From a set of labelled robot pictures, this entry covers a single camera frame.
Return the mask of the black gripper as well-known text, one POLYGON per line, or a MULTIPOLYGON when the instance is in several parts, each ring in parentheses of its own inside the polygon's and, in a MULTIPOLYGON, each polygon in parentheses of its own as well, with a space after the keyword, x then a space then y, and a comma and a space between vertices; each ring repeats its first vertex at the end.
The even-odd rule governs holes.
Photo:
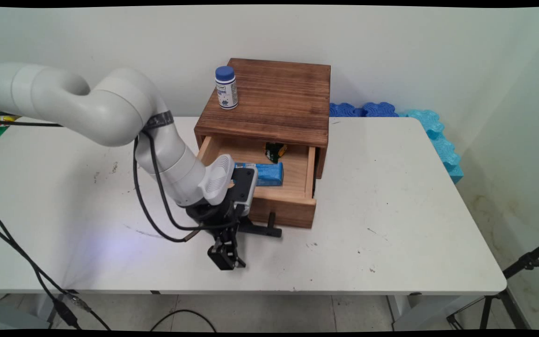
POLYGON ((186 240, 192 239, 198 232, 206 231, 214 239, 207 255, 220 270, 228 271, 247 266, 237 250, 237 232, 253 233, 253 222, 244 215, 244 205, 235 205, 233 201, 227 200, 219 205, 189 205, 185 211, 199 224, 199 227, 186 235, 186 240))

